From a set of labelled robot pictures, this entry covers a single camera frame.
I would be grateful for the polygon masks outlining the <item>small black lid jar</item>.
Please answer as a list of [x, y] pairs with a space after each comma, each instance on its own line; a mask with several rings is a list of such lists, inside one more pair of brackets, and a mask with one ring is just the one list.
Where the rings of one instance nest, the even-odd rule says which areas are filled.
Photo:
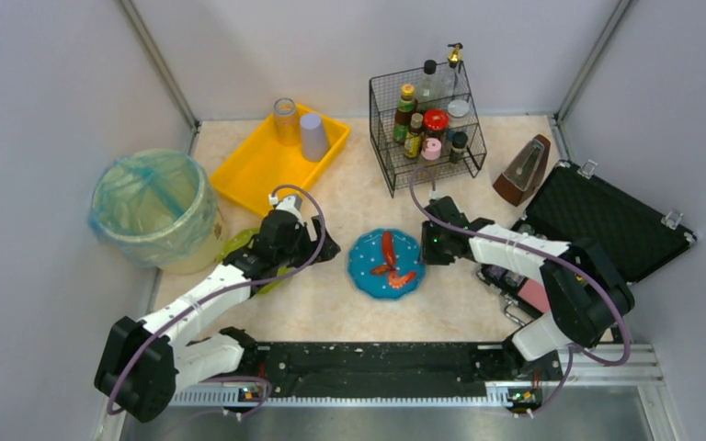
[[463, 131], [455, 131], [450, 140], [450, 162], [459, 164], [466, 152], [468, 136]]

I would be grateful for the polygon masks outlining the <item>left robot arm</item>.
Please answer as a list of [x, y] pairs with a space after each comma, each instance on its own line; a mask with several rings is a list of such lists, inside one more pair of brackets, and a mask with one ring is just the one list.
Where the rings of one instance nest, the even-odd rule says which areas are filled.
[[94, 386], [109, 415], [156, 418], [173, 395], [218, 373], [238, 369], [245, 344], [226, 333], [194, 339], [265, 285], [294, 276], [340, 251], [325, 216], [302, 221], [296, 209], [275, 208], [244, 246], [231, 251], [198, 285], [140, 319], [124, 316], [110, 328]]

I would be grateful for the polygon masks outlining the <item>small yellow oil bottle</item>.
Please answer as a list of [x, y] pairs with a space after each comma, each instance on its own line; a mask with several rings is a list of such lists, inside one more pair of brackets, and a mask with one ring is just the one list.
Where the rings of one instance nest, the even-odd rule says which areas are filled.
[[404, 156], [415, 159], [421, 152], [424, 117], [421, 113], [414, 113], [408, 126], [404, 140]]

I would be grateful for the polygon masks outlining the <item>yellow cap sauce bottle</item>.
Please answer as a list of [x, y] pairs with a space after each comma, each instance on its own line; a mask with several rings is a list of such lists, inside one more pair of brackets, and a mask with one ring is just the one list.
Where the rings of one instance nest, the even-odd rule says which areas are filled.
[[393, 140], [395, 142], [405, 141], [417, 105], [416, 88], [412, 84], [403, 84], [400, 91], [401, 95], [393, 118]]

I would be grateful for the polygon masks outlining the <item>pink lid spice jar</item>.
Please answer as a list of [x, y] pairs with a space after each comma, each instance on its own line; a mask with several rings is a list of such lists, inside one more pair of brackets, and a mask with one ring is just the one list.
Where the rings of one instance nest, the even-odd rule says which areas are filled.
[[426, 138], [423, 142], [423, 146], [422, 146], [422, 150], [421, 150], [421, 158], [425, 161], [428, 161], [428, 162], [436, 161], [437, 159], [440, 158], [441, 151], [442, 151], [442, 141], [441, 140], [434, 138], [434, 137]]

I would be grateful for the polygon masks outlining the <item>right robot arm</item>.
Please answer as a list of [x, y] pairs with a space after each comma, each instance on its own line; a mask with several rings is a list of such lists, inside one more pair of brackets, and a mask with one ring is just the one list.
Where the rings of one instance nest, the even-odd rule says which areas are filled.
[[551, 241], [493, 220], [468, 220], [448, 196], [430, 200], [420, 211], [427, 218], [421, 238], [424, 264], [446, 266], [468, 259], [523, 276], [544, 289], [549, 309], [502, 344], [519, 368], [569, 345], [595, 347], [611, 326], [623, 325], [634, 307], [626, 281], [594, 239]]

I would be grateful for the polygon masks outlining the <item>pink transparent cup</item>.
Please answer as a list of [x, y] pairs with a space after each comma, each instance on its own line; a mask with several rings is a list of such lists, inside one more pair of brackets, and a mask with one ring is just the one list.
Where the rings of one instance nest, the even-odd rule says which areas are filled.
[[273, 117], [276, 137], [282, 145], [295, 145], [301, 142], [300, 117], [297, 114], [276, 115]]

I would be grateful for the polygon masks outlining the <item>blue transparent cup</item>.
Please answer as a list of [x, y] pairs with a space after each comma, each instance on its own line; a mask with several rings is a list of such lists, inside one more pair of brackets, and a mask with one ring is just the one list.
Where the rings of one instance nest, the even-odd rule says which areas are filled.
[[273, 105], [273, 117], [276, 115], [291, 115], [298, 114], [295, 102], [287, 97], [279, 98]]

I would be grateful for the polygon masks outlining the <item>purple plastic cup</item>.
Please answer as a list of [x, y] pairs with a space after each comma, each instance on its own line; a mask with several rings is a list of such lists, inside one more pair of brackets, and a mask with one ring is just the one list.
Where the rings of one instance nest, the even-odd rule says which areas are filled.
[[314, 163], [322, 161], [330, 149], [322, 117], [315, 112], [301, 116], [300, 133], [303, 157]]

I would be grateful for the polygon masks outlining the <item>red lid sauce jar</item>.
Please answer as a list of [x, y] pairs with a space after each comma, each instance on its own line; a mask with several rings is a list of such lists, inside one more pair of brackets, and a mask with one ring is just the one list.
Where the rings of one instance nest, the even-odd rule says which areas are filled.
[[449, 124], [449, 115], [445, 110], [431, 108], [423, 113], [424, 133], [427, 138], [443, 141]]

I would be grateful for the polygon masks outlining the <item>silver lid white can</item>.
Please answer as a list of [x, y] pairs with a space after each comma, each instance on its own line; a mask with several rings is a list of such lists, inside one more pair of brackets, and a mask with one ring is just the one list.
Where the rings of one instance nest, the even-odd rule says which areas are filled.
[[467, 100], [454, 99], [448, 103], [446, 113], [449, 118], [446, 140], [451, 141], [456, 130], [467, 123], [471, 107]]

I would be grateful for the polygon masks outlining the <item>blue dotted plate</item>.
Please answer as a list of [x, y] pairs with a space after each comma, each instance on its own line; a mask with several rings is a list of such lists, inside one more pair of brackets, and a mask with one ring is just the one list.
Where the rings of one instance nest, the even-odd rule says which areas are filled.
[[[390, 288], [385, 276], [373, 276], [370, 271], [384, 263], [381, 236], [389, 230], [393, 234], [396, 268], [400, 275], [415, 270], [414, 280], [400, 289]], [[398, 229], [375, 229], [362, 234], [347, 253], [347, 273], [354, 286], [376, 300], [399, 300], [416, 291], [422, 284], [427, 270], [420, 261], [420, 245], [411, 235]]]

